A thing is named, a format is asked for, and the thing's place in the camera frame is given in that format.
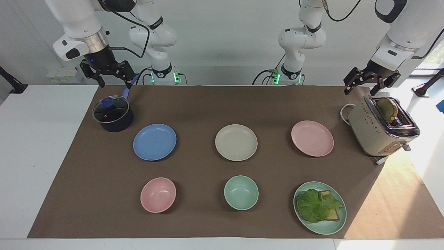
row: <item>blue lid knob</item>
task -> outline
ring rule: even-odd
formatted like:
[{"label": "blue lid knob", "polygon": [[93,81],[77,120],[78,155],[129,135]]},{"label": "blue lid knob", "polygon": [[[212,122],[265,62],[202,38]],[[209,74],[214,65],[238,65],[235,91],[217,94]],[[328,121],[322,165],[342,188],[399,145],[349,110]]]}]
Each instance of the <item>blue lid knob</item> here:
[{"label": "blue lid knob", "polygon": [[113,104],[114,104],[114,100],[112,99],[112,97],[107,97],[104,98],[100,101],[100,104],[102,105],[102,107],[104,108],[110,108]]}]

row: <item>brown mat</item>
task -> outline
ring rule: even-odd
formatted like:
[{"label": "brown mat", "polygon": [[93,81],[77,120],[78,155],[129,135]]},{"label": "brown mat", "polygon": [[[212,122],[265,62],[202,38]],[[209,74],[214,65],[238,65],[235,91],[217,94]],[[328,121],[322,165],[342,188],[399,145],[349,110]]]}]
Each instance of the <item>brown mat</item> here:
[{"label": "brown mat", "polygon": [[[345,96],[343,87],[136,86],[129,98],[133,124],[109,133],[93,121],[91,108],[121,89],[96,93],[28,237],[444,238],[444,218],[405,154],[375,166],[339,117],[368,89]],[[331,131],[329,155],[308,157],[293,145],[291,128],[302,120]],[[158,162],[132,150],[136,133],[153,123],[171,126],[178,137]],[[225,160],[214,146],[216,133],[233,123],[258,137],[257,152],[243,162]],[[239,174],[259,187],[248,211],[235,211],[223,196],[225,182]],[[146,212],[139,201],[155,177],[177,187],[175,203],[162,214]],[[298,221],[292,198],[307,181],[327,183],[343,197],[348,218],[340,232],[317,235]]]}]

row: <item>pink bowl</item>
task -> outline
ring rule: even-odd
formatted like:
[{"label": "pink bowl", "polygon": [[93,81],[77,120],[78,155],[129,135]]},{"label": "pink bowl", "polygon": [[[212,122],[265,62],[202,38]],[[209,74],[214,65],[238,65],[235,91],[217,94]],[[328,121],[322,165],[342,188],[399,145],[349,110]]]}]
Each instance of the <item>pink bowl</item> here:
[{"label": "pink bowl", "polygon": [[291,130],[291,139],[299,150],[315,157],[329,154],[334,146],[330,131],[315,121],[298,122]]},{"label": "pink bowl", "polygon": [[161,213],[176,199],[176,186],[167,178],[159,177],[149,181],[140,193],[140,203],[151,213]]}]

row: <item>power cord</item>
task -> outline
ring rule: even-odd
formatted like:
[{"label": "power cord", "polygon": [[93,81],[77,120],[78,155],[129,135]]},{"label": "power cord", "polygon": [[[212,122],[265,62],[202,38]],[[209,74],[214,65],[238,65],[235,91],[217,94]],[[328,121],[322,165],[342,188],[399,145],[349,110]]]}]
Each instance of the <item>power cord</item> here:
[{"label": "power cord", "polygon": [[341,118],[342,118],[342,120],[345,122],[345,123],[347,123],[347,125],[348,126],[350,126],[350,123],[344,118],[344,115],[342,115],[342,111],[345,109],[345,107],[347,107],[347,106],[356,106],[356,105],[354,105],[354,104],[352,104],[352,103],[347,103],[347,104],[345,104],[342,108],[341,108],[341,110],[339,111],[339,115],[341,116]]},{"label": "power cord", "polygon": [[271,76],[266,76],[266,77],[264,77],[264,79],[262,80],[261,85],[264,85],[264,81],[265,81],[265,79],[267,79],[267,78],[268,78],[268,80],[270,80]]},{"label": "power cord", "polygon": [[423,55],[423,56],[412,56],[412,59],[424,59],[426,56],[428,56],[428,54],[430,53],[430,51],[432,51],[432,48],[435,46],[436,42],[438,41],[440,36],[443,34],[443,32],[444,32],[444,29],[441,30],[440,34],[433,41],[432,45],[430,46],[430,48],[428,48],[428,51],[427,51],[427,53],[425,55]]},{"label": "power cord", "polygon": [[[282,58],[279,60],[279,62],[276,64],[276,67],[274,67],[274,69],[277,69],[279,64],[281,64],[282,60],[284,59],[285,54],[282,56]],[[270,74],[270,78],[268,78],[267,83],[265,85],[268,85],[268,82],[270,81],[271,77],[272,77],[273,73]]]},{"label": "power cord", "polygon": [[329,11],[329,6],[327,5],[327,0],[322,0],[322,3],[324,4],[324,9],[325,9],[325,12],[327,12],[327,15],[329,16],[329,18],[332,20],[332,21],[335,21],[335,22],[341,22],[341,21],[344,21],[345,19],[347,19],[352,13],[353,13],[353,11],[356,9],[356,7],[358,6],[358,4],[361,2],[361,0],[358,0],[358,2],[355,4],[355,7],[353,7],[352,8],[352,10],[344,17],[344,18],[341,18],[341,19],[334,19],[331,15],[330,15],[330,11]]},{"label": "power cord", "polygon": [[110,10],[110,11],[111,11],[112,13],[114,13],[115,15],[117,15],[117,16],[119,16],[119,17],[125,19],[125,20],[127,20],[127,21],[130,22],[130,23],[133,23],[133,24],[135,24],[135,25],[139,25],[139,26],[145,28],[145,29],[147,30],[147,32],[148,32],[148,35],[147,35],[147,40],[145,41],[145,46],[143,47],[142,55],[140,55],[140,56],[139,56],[136,52],[130,50],[129,48],[125,48],[125,47],[110,47],[109,49],[110,49],[110,50],[126,50],[126,51],[129,51],[129,52],[133,53],[133,54],[134,54],[135,56],[137,56],[138,58],[143,58],[143,56],[145,55],[145,51],[147,50],[148,40],[150,39],[150,30],[149,30],[145,25],[143,25],[143,24],[140,24],[140,23],[138,23],[138,22],[136,22],[136,21],[133,21],[133,20],[131,20],[131,19],[129,19],[129,18],[126,18],[126,17],[120,15],[119,13],[117,13],[117,12],[115,12],[115,11],[113,11],[113,10]]},{"label": "power cord", "polygon": [[266,72],[270,72],[270,70],[269,70],[269,69],[266,69],[266,70],[261,71],[261,72],[260,72],[260,73],[254,78],[253,83],[252,83],[251,85],[254,85],[254,82],[259,78],[259,76],[262,75],[263,73],[266,73]]},{"label": "power cord", "polygon": [[185,77],[185,84],[188,85],[188,81],[186,80],[186,75],[184,73],[179,73],[177,75]]},{"label": "power cord", "polygon": [[143,75],[142,77],[142,85],[145,85],[145,77],[151,75],[150,73],[146,73],[145,75]]},{"label": "power cord", "polygon": [[136,81],[136,84],[134,84],[134,85],[137,85],[138,83],[139,83],[139,80],[140,80],[140,76],[143,74],[143,72],[145,72],[146,70],[152,70],[151,68],[144,68],[144,69],[142,69],[142,71],[140,72],[140,74],[139,74],[139,78],[137,78],[137,81]]}]

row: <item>bread slice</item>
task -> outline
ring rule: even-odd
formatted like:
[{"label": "bread slice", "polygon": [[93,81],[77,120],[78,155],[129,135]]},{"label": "bread slice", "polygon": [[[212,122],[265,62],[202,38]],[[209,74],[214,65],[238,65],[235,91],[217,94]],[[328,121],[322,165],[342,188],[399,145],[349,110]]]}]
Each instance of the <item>bread slice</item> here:
[{"label": "bread slice", "polygon": [[395,117],[398,115],[398,107],[393,100],[382,97],[379,99],[376,105],[378,106],[384,120],[386,120],[388,123],[392,123],[395,120]]},{"label": "bread slice", "polygon": [[[330,190],[324,190],[321,191],[321,195],[327,195],[327,194],[332,194],[332,192]],[[339,216],[337,214],[336,209],[332,209],[330,210],[329,215],[327,216],[327,218],[325,219],[326,221],[332,221],[332,222],[338,222],[339,221]]]}]

